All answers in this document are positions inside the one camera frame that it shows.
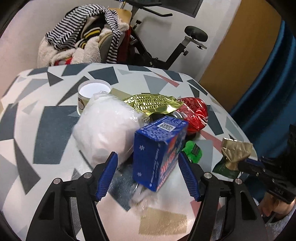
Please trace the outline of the right hand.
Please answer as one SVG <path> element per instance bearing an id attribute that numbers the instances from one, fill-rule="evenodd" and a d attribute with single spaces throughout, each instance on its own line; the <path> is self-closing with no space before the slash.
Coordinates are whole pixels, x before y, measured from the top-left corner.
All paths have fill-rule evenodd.
<path id="1" fill-rule="evenodd" d="M 264 198 L 258 205 L 261 215 L 269 217 L 272 212 L 276 213 L 276 218 L 283 218 L 287 216 L 295 205 L 295 199 L 292 203 L 287 204 L 282 200 L 277 199 L 269 193 L 265 193 Z"/>

